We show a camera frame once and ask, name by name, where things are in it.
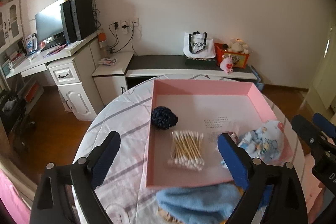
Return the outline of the cartoon print baby cloth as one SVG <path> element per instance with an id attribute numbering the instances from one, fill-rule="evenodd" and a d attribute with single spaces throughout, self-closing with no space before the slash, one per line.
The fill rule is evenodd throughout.
<path id="1" fill-rule="evenodd" d="M 285 147 L 283 123 L 275 120 L 263 123 L 258 129 L 245 133 L 238 147 L 251 158 L 257 157 L 267 164 L 278 163 Z"/>

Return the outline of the light blue fleece hat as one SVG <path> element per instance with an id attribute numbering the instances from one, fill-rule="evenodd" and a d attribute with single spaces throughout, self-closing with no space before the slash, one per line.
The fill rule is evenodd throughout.
<path id="1" fill-rule="evenodd" d="M 158 206 L 183 223 L 222 223 L 233 213 L 242 190 L 232 183 L 198 188 L 167 188 L 156 193 Z"/>

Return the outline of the clear bag with hairband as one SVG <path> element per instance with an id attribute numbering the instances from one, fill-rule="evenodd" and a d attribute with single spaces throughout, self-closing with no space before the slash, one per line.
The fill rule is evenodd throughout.
<path id="1" fill-rule="evenodd" d="M 238 144 L 239 143 L 239 138 L 237 136 L 237 134 L 235 132 L 232 132 L 232 131 L 227 131 L 228 135 L 230 136 L 230 138 L 233 140 L 233 142 L 235 144 Z"/>

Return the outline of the bag of cotton swabs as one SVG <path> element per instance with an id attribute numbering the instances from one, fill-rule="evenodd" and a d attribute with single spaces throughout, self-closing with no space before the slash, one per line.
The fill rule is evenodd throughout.
<path id="1" fill-rule="evenodd" d="M 168 165 L 188 170 L 201 171 L 205 166 L 202 157 L 203 134 L 196 131 L 173 131 Z"/>

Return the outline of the dark navy scrunchie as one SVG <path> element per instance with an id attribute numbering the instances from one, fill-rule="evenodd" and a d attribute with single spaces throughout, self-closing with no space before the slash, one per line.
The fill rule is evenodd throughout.
<path id="1" fill-rule="evenodd" d="M 151 124 L 158 130 L 168 130 L 178 123 L 178 117 L 165 106 L 158 106 L 151 112 Z"/>

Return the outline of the pink shallow box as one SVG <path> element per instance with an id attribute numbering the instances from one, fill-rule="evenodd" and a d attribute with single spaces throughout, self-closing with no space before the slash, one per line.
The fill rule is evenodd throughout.
<path id="1" fill-rule="evenodd" d="M 157 106 L 169 108 L 178 122 L 168 130 L 157 130 L 150 124 L 145 185 L 151 189 L 229 182 L 232 177 L 221 166 L 217 150 L 218 136 L 225 131 L 240 136 L 268 120 L 286 121 L 253 83 L 238 81 L 154 80 L 151 107 Z M 203 134 L 205 166 L 201 171 L 169 165 L 174 130 Z"/>

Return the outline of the yellow crocheted toy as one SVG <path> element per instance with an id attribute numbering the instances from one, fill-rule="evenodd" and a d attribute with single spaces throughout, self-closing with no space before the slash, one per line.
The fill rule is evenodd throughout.
<path id="1" fill-rule="evenodd" d="M 167 223 L 173 223 L 173 224 L 183 224 L 182 221 L 176 219 L 173 217 L 170 213 L 163 210 L 161 207 L 158 208 L 158 215 Z"/>

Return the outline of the blue packages beside stand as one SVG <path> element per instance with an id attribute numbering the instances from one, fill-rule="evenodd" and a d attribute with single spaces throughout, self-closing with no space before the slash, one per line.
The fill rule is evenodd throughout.
<path id="1" fill-rule="evenodd" d="M 254 81 L 254 84 L 258 88 L 258 90 L 261 92 L 264 89 L 264 82 L 259 73 L 256 71 L 256 69 L 253 66 L 250 66 L 252 73 L 256 76 L 256 80 Z"/>

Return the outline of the black office chair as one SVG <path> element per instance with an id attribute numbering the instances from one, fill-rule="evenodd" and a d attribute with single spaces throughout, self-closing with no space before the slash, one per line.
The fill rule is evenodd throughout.
<path id="1" fill-rule="evenodd" d="M 35 122 L 26 114 L 26 110 L 27 102 L 15 91 L 1 91 L 1 122 L 6 135 L 13 141 L 15 152 L 28 152 L 26 135 L 36 129 Z"/>

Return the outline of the red toy storage box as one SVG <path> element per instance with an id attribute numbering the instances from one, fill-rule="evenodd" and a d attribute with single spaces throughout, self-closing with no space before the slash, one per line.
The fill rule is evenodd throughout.
<path id="1" fill-rule="evenodd" d="M 223 61 L 223 56 L 228 57 L 231 55 L 233 67 L 244 69 L 247 66 L 247 61 L 249 58 L 249 54 L 240 53 L 240 52 L 230 52 L 225 49 L 224 44 L 214 43 L 217 66 Z"/>

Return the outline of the pink plush toy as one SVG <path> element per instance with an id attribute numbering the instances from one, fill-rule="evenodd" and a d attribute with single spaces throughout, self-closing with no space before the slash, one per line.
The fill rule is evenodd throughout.
<path id="1" fill-rule="evenodd" d="M 222 62 L 220 63 L 219 67 L 223 70 L 226 74 L 230 74 L 233 72 L 233 62 L 231 54 L 223 55 Z"/>

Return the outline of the low black white tv stand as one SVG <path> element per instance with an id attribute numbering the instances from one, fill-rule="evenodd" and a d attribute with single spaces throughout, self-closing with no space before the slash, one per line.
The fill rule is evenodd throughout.
<path id="1" fill-rule="evenodd" d="M 126 71 L 126 82 L 132 88 L 153 77 L 164 75 L 191 75 L 192 79 L 218 77 L 252 83 L 256 80 L 249 65 L 244 69 L 234 68 L 232 73 L 226 74 L 215 61 L 188 61 L 185 56 L 151 55 L 132 57 Z"/>

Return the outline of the black keyboard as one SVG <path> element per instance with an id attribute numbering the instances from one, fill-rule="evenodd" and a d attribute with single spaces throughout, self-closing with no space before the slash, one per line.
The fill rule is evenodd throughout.
<path id="1" fill-rule="evenodd" d="M 41 52 L 46 51 L 50 48 L 56 47 L 56 46 L 62 46 L 64 44 L 66 44 L 66 40 L 64 38 L 58 38 L 55 40 L 50 41 L 49 43 L 47 43 L 42 49 Z"/>

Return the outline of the computer monitor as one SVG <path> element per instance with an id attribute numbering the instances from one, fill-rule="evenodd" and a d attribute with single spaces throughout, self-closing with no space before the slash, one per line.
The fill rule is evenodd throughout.
<path id="1" fill-rule="evenodd" d="M 57 0 L 35 15 L 37 41 L 40 43 L 63 32 L 61 7 L 65 0 Z"/>

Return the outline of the black computer tower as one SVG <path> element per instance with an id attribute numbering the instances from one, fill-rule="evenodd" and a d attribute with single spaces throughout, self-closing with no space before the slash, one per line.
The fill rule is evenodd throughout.
<path id="1" fill-rule="evenodd" d="M 60 4 L 67 44 L 85 39 L 96 31 L 92 0 L 68 0 Z"/>

